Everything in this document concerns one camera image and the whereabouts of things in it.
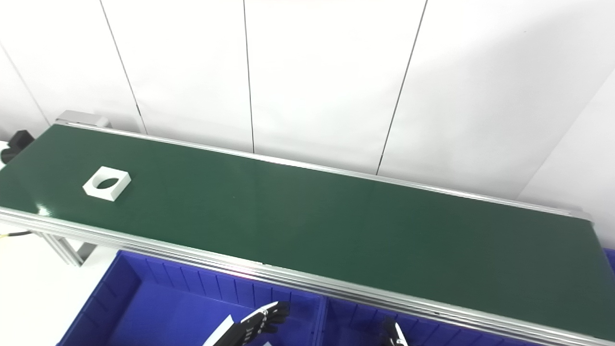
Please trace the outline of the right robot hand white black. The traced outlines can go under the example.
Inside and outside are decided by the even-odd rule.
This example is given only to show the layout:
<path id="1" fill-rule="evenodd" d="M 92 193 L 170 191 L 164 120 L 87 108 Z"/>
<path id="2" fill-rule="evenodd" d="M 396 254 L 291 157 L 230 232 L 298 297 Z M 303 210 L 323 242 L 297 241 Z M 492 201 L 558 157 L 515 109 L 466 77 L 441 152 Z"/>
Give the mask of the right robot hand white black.
<path id="1" fill-rule="evenodd" d="M 408 346 L 400 325 L 392 317 L 384 318 L 381 324 L 381 346 Z"/>

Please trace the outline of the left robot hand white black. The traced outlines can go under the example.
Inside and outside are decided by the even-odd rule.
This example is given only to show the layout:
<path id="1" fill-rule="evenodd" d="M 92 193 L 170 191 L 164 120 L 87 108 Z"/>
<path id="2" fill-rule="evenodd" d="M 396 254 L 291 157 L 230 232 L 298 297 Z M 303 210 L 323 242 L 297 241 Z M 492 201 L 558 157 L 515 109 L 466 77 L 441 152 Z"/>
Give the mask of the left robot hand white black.
<path id="1" fill-rule="evenodd" d="M 290 315 L 290 302 L 263 305 L 235 322 L 229 315 L 204 342 L 205 346 L 246 346 L 260 334 L 274 334 Z"/>

